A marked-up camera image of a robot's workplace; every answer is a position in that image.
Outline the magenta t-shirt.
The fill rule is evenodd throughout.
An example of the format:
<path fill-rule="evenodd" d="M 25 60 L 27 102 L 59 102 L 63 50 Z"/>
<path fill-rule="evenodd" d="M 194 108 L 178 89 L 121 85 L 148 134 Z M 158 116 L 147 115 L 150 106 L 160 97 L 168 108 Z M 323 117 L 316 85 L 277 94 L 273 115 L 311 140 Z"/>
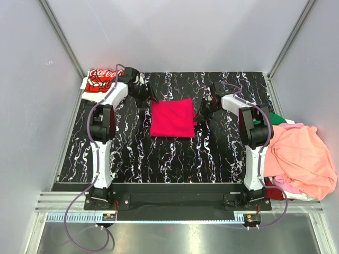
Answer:
<path fill-rule="evenodd" d="M 151 127 L 152 137 L 192 138 L 194 137 L 195 117 L 193 102 L 190 98 L 180 101 L 152 101 Z"/>

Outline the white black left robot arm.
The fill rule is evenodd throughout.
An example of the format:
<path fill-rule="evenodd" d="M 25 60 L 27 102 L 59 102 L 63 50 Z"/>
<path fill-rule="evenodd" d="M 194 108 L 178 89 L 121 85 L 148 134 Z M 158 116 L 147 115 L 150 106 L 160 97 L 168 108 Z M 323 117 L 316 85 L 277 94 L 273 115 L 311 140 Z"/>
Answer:
<path fill-rule="evenodd" d="M 89 202 L 112 204 L 110 149 L 116 132 L 114 110 L 128 96 L 135 99 L 137 106 L 142 106 L 154 98 L 153 92 L 143 74 L 122 65 L 114 70 L 90 70 L 81 89 L 87 110 L 85 132 L 93 158 L 93 178 L 86 197 Z"/>

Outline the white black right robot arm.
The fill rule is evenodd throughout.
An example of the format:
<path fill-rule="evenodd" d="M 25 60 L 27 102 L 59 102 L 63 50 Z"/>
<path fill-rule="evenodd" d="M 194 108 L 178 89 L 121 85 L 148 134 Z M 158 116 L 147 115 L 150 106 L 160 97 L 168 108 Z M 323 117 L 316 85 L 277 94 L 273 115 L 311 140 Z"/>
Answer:
<path fill-rule="evenodd" d="M 152 88 L 148 99 L 151 100 L 151 128 L 153 137 L 192 138 L 198 122 L 211 119 L 217 111 L 229 111 L 237 116 L 239 136 L 246 150 L 246 170 L 243 180 L 245 190 L 239 201 L 243 204 L 254 203 L 265 196 L 264 159 L 270 140 L 273 138 L 268 108 L 240 98 L 241 88 L 234 93 L 219 93 L 224 83 L 215 82 L 208 86 L 197 112 L 192 101 L 159 101 Z"/>

